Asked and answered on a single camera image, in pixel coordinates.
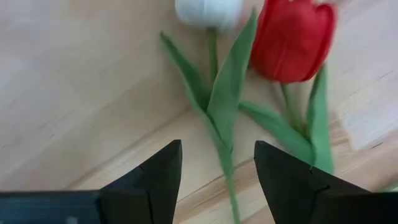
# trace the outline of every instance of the red tulip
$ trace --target red tulip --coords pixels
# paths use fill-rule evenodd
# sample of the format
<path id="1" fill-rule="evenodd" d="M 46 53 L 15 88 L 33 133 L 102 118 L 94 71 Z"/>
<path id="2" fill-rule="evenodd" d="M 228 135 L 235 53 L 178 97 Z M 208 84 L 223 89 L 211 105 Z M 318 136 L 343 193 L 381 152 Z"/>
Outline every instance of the red tulip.
<path id="1" fill-rule="evenodd" d="M 258 20 L 252 68 L 281 83 L 311 79 L 326 59 L 335 25 L 332 4 L 268 0 Z"/>

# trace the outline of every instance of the flower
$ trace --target flower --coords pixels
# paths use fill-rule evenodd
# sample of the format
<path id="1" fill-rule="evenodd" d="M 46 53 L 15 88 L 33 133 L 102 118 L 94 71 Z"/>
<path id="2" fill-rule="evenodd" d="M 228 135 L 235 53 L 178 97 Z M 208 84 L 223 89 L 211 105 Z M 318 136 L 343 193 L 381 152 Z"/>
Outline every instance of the flower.
<path id="1" fill-rule="evenodd" d="M 268 0 L 259 16 L 252 68 L 281 83 L 311 79 L 326 59 L 335 24 L 332 4 Z"/>
<path id="2" fill-rule="evenodd" d="M 199 27 L 231 30 L 241 16 L 242 0 L 176 0 L 178 18 Z"/>

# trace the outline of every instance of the wooden surface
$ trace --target wooden surface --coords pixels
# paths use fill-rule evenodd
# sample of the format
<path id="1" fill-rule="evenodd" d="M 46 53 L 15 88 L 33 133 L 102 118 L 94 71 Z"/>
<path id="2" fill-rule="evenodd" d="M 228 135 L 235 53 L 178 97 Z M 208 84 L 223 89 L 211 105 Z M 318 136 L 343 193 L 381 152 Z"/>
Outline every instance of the wooden surface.
<path id="1" fill-rule="evenodd" d="M 328 59 L 336 173 L 376 190 L 398 180 L 398 2 L 336 2 Z M 262 1 L 245 1 L 242 23 L 253 6 Z M 2 1 L 0 190 L 97 189 L 181 139 L 175 222 L 232 223 L 215 149 L 160 30 L 206 70 L 204 32 L 179 23 L 172 0 Z M 220 57 L 233 40 L 220 38 Z M 301 102 L 310 84 L 294 86 Z M 249 72 L 243 98 L 282 112 L 276 90 Z M 243 114 L 235 131 L 242 217 L 271 222 L 251 159 L 255 140 L 277 142 Z"/>

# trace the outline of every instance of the black object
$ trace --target black object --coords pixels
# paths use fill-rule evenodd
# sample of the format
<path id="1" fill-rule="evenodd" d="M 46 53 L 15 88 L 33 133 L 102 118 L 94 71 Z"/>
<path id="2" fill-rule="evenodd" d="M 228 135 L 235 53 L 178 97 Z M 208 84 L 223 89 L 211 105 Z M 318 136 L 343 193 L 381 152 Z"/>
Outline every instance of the black object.
<path id="1" fill-rule="evenodd" d="M 398 193 L 368 192 L 264 141 L 254 155 L 275 224 L 398 223 Z"/>
<path id="2" fill-rule="evenodd" d="M 181 166 L 174 140 L 100 190 L 0 193 L 0 224 L 172 224 Z"/>

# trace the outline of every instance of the white tulip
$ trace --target white tulip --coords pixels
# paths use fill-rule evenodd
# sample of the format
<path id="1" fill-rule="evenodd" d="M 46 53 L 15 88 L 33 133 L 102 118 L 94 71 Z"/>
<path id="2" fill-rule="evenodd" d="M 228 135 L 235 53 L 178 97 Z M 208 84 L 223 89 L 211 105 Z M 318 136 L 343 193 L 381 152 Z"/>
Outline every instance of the white tulip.
<path id="1" fill-rule="evenodd" d="M 175 10 L 182 22 L 224 31 L 236 27 L 242 6 L 242 0 L 175 0 Z"/>

